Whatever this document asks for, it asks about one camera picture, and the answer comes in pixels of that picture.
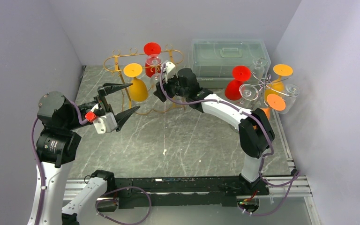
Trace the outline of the gold wire glass rack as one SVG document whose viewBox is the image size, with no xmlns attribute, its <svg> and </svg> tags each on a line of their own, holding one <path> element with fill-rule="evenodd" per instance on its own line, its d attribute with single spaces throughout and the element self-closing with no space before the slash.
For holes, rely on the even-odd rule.
<svg viewBox="0 0 360 225">
<path fill-rule="evenodd" d="M 166 45 L 164 48 L 161 47 L 160 58 L 162 63 L 165 60 L 169 60 L 175 65 L 178 65 L 183 62 L 184 54 L 180 50 L 174 49 L 172 45 Z M 140 64 L 143 67 L 143 72 L 138 76 L 138 78 L 141 79 L 146 84 L 149 94 L 148 97 L 149 97 L 150 95 L 152 95 L 153 91 L 150 89 L 150 78 L 145 74 L 146 59 L 147 56 L 144 53 L 143 49 L 140 52 L 138 51 L 137 48 L 131 48 L 129 50 L 129 53 L 122 53 L 119 49 L 117 49 L 117 50 L 113 50 L 112 55 L 105 59 L 105 61 L 103 62 L 103 69 L 109 72 L 112 76 L 120 78 L 120 81 L 124 83 L 125 81 L 130 81 L 130 82 L 132 81 L 132 78 L 127 77 L 124 74 L 123 72 L 124 67 L 130 63 Z M 133 101 L 130 98 L 128 88 L 122 91 L 122 107 L 121 107 L 122 110 L 125 109 L 126 102 L 128 103 L 129 108 L 131 108 L 132 106 L 138 103 L 142 103 L 142 102 Z"/>
</svg>

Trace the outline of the yellow goblet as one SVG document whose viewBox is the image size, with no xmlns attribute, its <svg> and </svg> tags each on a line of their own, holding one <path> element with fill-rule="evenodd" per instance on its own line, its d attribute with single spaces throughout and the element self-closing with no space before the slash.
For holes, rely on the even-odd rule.
<svg viewBox="0 0 360 225">
<path fill-rule="evenodd" d="M 132 78 L 132 85 L 128 87 L 129 96 L 133 101 L 143 102 L 148 98 L 148 89 L 146 84 L 138 78 L 143 72 L 143 67 L 138 63 L 130 63 L 123 69 L 127 77 Z"/>
<path fill-rule="evenodd" d="M 273 67 L 273 72 L 277 75 L 277 79 L 267 85 L 268 88 L 264 92 L 264 98 L 267 98 L 269 94 L 280 95 L 285 92 L 283 80 L 293 75 L 293 68 L 286 64 L 276 64 Z"/>
</svg>

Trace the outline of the red goblet back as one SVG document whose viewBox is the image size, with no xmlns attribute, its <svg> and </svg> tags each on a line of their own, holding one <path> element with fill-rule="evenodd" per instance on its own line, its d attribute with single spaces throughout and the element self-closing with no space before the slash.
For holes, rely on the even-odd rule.
<svg viewBox="0 0 360 225">
<path fill-rule="evenodd" d="M 143 51 L 147 57 L 151 54 L 159 54 L 160 55 L 161 46 L 155 42 L 149 42 L 144 46 Z"/>
</svg>

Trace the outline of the red goblet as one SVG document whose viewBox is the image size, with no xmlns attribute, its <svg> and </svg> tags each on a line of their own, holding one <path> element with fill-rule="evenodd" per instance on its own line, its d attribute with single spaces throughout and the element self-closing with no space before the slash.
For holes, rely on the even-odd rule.
<svg viewBox="0 0 360 225">
<path fill-rule="evenodd" d="M 161 46 L 155 42 L 149 42 L 144 46 L 143 51 L 147 57 L 151 54 L 159 54 L 160 55 Z"/>
<path fill-rule="evenodd" d="M 225 97 L 229 100 L 235 101 L 241 99 L 239 88 L 244 84 L 244 82 L 251 78 L 252 72 L 248 67 L 239 65 L 233 68 L 232 76 L 233 79 L 225 88 Z"/>
</svg>

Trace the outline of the tall clear flute glass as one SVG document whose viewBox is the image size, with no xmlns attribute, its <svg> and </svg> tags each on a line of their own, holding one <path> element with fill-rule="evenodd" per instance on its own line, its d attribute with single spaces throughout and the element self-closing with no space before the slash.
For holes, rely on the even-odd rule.
<svg viewBox="0 0 360 225">
<path fill-rule="evenodd" d="M 239 87 L 239 92 L 241 99 L 239 104 L 243 108 L 253 109 L 257 103 L 257 100 L 260 96 L 258 89 L 251 84 L 243 84 Z"/>
</svg>

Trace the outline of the clear stemless glass front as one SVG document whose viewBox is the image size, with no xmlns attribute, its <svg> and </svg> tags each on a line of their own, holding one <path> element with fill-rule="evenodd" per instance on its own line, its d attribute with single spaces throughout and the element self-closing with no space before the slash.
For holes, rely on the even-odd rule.
<svg viewBox="0 0 360 225">
<path fill-rule="evenodd" d="M 268 66 L 268 61 L 265 58 L 253 59 L 253 65 L 251 71 L 254 78 L 256 78 L 257 80 L 263 78 L 267 66 Z"/>
</svg>

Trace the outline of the silver wire glass rack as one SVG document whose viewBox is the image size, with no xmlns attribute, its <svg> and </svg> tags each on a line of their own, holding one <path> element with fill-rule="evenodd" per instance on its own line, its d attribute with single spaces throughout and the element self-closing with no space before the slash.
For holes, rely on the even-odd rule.
<svg viewBox="0 0 360 225">
<path fill-rule="evenodd" d="M 258 89 L 258 91 L 259 91 L 259 94 L 260 94 L 259 98 L 261 98 L 261 97 L 263 96 L 265 90 L 268 88 L 267 85 L 268 85 L 271 81 L 273 81 L 273 79 L 271 78 L 271 75 L 268 73 L 268 68 L 269 68 L 269 62 L 268 62 L 268 66 L 267 66 L 267 68 L 266 68 L 266 70 L 265 70 L 265 75 L 263 76 L 263 78 L 257 80 L 256 78 L 254 78 L 253 75 L 252 75 L 251 78 L 250 78 L 250 80 L 254 82 L 254 84 L 251 84 L 251 85 L 254 85 L 254 86 Z M 285 81 L 286 81 L 287 79 L 290 79 L 291 77 L 285 78 L 285 79 L 283 80 L 284 85 L 287 84 Z"/>
</svg>

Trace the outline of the orange goblet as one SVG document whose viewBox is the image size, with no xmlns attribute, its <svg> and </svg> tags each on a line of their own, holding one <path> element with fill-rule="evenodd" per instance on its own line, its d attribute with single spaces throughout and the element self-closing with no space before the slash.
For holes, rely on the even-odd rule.
<svg viewBox="0 0 360 225">
<path fill-rule="evenodd" d="M 286 103 L 284 98 L 280 97 L 277 94 L 268 94 L 258 99 L 253 109 L 261 109 L 266 115 L 267 119 L 271 118 L 271 111 L 283 111 L 286 109 Z"/>
</svg>

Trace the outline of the clear ribbed wine glass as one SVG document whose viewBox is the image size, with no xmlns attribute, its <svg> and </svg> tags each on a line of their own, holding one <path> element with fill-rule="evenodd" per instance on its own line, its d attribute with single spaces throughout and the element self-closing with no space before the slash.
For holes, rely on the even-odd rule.
<svg viewBox="0 0 360 225">
<path fill-rule="evenodd" d="M 279 96 L 285 102 L 285 108 L 283 110 L 277 110 L 277 112 L 279 112 L 280 114 L 288 113 L 294 105 L 296 98 L 299 94 L 300 88 L 297 85 L 291 83 L 286 84 L 285 89 L 283 91 L 280 91 L 279 94 Z"/>
</svg>

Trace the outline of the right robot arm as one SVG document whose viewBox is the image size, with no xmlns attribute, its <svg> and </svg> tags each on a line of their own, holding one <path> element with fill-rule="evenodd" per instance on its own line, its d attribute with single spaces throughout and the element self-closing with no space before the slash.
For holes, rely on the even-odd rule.
<svg viewBox="0 0 360 225">
<path fill-rule="evenodd" d="M 167 65 L 161 67 L 154 95 L 162 102 L 167 100 L 188 105 L 201 113 L 213 115 L 236 128 L 240 146 L 245 152 L 241 170 L 240 190 L 250 195 L 257 190 L 262 178 L 263 159 L 273 149 L 274 131 L 262 109 L 249 110 L 228 102 L 209 89 L 200 87 L 190 68 L 181 69 Z"/>
</svg>

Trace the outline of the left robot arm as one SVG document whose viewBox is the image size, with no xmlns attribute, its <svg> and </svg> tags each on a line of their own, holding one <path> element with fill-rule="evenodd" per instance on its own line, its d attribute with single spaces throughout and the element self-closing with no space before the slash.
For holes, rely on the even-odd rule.
<svg viewBox="0 0 360 225">
<path fill-rule="evenodd" d="M 40 98 L 37 121 L 44 128 L 39 138 L 31 141 L 37 163 L 37 185 L 30 225 L 89 225 L 98 214 L 97 199 L 115 193 L 114 174 L 96 170 L 75 198 L 67 204 L 63 202 L 81 141 L 75 129 L 93 125 L 98 134 L 120 131 L 137 107 L 116 114 L 106 96 L 127 87 L 126 83 L 105 83 L 97 89 L 93 101 L 82 105 L 76 105 L 58 91 Z"/>
</svg>

